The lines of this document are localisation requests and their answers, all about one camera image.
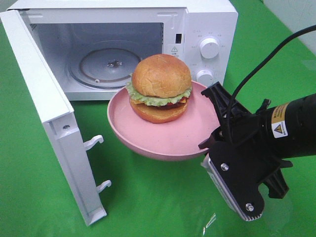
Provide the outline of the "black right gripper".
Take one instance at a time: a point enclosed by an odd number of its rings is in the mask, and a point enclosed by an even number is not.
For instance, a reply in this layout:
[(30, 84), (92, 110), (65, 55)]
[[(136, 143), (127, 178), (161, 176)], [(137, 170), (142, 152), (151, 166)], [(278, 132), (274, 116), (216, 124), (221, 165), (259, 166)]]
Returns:
[(256, 181), (268, 187), (269, 197), (283, 198), (288, 186), (281, 170), (293, 166), (285, 158), (293, 154), (294, 110), (270, 108), (252, 114), (235, 99), (228, 118), (232, 96), (220, 82), (201, 94), (212, 102), (220, 126), (198, 147), (209, 150), (217, 141), (229, 143), (241, 156), (254, 163)]

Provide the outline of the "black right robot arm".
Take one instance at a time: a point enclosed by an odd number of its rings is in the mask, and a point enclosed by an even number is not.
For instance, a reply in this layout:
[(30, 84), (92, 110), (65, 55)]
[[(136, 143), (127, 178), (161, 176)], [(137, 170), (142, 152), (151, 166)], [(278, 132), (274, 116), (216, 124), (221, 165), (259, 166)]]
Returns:
[(316, 97), (309, 95), (276, 107), (264, 100), (251, 113), (221, 84), (202, 91), (213, 104), (219, 126), (200, 144), (209, 149), (209, 164), (219, 186), (236, 201), (261, 198), (265, 184), (271, 198), (288, 191), (281, 170), (290, 158), (316, 153)]

